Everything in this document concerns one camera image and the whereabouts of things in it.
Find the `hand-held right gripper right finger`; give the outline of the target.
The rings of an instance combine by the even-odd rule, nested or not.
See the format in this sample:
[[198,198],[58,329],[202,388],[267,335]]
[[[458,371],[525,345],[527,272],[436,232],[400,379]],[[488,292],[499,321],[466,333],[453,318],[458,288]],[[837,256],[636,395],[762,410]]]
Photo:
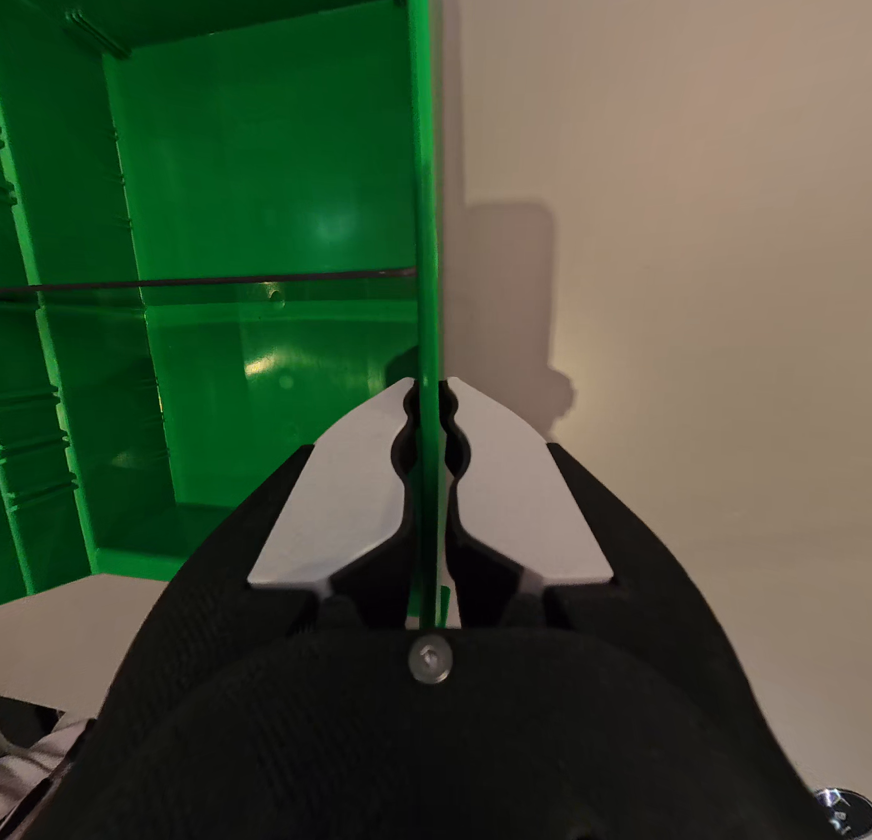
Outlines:
[[458,443],[452,499],[460,537],[520,574],[523,590],[606,584],[614,572],[544,437],[464,380],[445,383],[446,437]]

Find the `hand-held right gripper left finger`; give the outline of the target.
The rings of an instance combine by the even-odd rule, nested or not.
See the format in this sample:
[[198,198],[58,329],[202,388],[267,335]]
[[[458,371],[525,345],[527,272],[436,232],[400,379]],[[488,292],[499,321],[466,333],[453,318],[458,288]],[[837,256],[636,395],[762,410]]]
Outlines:
[[398,535],[406,483],[395,442],[412,417],[401,378],[344,414],[316,441],[250,573],[257,590],[333,591],[333,578]]

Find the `green plastic bin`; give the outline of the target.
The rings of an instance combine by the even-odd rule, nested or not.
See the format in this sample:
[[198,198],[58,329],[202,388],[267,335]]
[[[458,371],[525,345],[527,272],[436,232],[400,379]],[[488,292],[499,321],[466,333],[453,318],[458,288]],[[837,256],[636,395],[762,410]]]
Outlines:
[[413,300],[2,310],[2,603],[169,580],[409,376],[436,620],[439,0],[2,0],[2,288],[417,269]]

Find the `clear plastic divider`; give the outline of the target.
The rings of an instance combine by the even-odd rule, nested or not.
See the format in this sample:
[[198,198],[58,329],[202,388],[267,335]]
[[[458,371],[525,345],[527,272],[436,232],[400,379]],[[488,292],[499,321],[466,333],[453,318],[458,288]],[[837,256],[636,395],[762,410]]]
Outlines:
[[3,287],[3,311],[39,307],[73,311],[140,313],[158,307],[214,304],[267,305],[326,301],[413,300],[416,268],[382,268],[302,274],[179,278],[103,283],[45,283]]

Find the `person's grey clothing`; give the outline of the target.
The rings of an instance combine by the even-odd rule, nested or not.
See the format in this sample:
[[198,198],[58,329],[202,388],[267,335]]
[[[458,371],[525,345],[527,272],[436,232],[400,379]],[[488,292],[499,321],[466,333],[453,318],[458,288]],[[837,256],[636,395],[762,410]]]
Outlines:
[[1,699],[1,837],[23,838],[55,795],[95,719]]

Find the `round table grommet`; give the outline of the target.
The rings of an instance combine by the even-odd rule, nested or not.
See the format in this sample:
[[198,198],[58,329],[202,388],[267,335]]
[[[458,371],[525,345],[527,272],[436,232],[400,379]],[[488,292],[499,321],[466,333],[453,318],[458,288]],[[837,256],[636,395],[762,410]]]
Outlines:
[[825,788],[813,792],[826,812],[828,822],[842,839],[871,837],[871,800],[845,788]]

